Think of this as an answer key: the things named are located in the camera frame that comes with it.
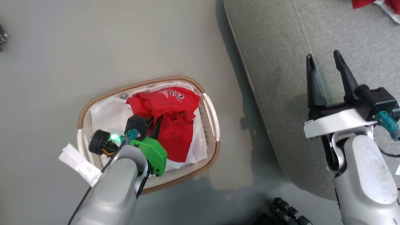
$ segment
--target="green led light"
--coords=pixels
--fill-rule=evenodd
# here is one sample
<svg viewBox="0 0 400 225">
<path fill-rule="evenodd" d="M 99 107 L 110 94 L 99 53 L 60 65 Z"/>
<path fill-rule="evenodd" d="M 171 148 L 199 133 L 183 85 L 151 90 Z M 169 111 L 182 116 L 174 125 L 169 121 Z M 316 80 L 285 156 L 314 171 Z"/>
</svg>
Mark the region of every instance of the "green led light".
<svg viewBox="0 0 400 225">
<path fill-rule="evenodd" d="M 116 140 L 119 140 L 120 139 L 120 136 L 119 135 L 117 135 L 117 134 L 112 134 L 112 135 L 110 135 L 110 140 L 112 140 L 112 141 L 116 141 Z"/>
</svg>

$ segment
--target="blue connector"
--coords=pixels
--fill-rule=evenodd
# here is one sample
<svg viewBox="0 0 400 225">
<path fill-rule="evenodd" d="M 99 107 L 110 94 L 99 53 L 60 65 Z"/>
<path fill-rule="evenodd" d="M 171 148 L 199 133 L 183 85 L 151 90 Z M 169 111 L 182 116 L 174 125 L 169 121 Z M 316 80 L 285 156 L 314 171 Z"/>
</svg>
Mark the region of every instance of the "blue connector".
<svg viewBox="0 0 400 225">
<path fill-rule="evenodd" d="M 390 136 L 394 141 L 400 141 L 399 125 L 386 111 L 378 112 L 376 115 L 376 121 L 378 122 L 378 125 L 384 127 L 390 133 Z"/>
<path fill-rule="evenodd" d="M 134 140 L 138 137 L 139 131 L 135 128 L 133 128 L 132 130 L 128 131 L 125 136 L 129 137 L 130 141 Z"/>
</svg>

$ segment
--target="sofa cushion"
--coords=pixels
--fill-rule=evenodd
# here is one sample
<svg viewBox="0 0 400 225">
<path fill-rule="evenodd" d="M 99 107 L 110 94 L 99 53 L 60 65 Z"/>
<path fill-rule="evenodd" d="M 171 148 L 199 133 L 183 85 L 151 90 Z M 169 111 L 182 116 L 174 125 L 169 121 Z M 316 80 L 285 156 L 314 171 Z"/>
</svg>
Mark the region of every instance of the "sofa cushion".
<svg viewBox="0 0 400 225">
<path fill-rule="evenodd" d="M 303 132 L 306 56 L 314 56 L 329 104 L 344 96 L 335 49 L 359 84 L 383 86 L 400 99 L 400 26 L 379 6 L 354 10 L 350 0 L 225 0 L 225 8 L 282 170 L 299 188 L 336 199 L 321 140 L 306 139 Z M 383 129 L 374 136 L 386 152 L 400 153 L 400 143 Z M 400 159 L 384 158 L 400 187 L 394 175 Z"/>
</svg>

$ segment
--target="gray robot arm casing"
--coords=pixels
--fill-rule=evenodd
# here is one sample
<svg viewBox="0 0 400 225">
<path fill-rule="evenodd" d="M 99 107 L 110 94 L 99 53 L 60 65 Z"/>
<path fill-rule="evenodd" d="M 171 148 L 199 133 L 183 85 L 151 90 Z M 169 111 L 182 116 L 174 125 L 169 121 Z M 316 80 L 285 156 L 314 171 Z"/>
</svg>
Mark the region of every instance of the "gray robot arm casing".
<svg viewBox="0 0 400 225">
<path fill-rule="evenodd" d="M 89 192 L 71 224 L 128 224 L 136 206 L 136 194 L 147 170 L 146 157 L 139 148 L 130 145 L 122 147 L 103 177 Z"/>
<path fill-rule="evenodd" d="M 343 224 L 400 223 L 397 186 L 374 140 L 351 137 L 344 154 L 347 168 L 334 179 Z"/>
</svg>

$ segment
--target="red object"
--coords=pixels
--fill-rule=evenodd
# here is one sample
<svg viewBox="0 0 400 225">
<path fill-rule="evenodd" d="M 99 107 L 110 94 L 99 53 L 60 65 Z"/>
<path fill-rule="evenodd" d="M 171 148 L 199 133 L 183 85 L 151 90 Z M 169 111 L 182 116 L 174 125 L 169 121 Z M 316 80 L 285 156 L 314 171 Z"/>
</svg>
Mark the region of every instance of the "red object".
<svg viewBox="0 0 400 225">
<path fill-rule="evenodd" d="M 361 8 L 374 2 L 375 0 L 353 0 L 353 8 Z"/>
<path fill-rule="evenodd" d="M 353 8 L 361 8 L 374 2 L 375 0 L 353 0 Z M 400 14 L 400 0 L 386 0 L 385 3 Z"/>
<path fill-rule="evenodd" d="M 385 3 L 390 6 L 397 14 L 400 14 L 400 0 L 386 0 Z"/>
<path fill-rule="evenodd" d="M 191 90 L 172 87 L 158 92 L 141 92 L 128 98 L 134 115 L 151 118 L 162 116 L 158 142 L 167 151 L 167 158 L 184 163 L 193 136 L 193 112 L 200 97 Z"/>
</svg>

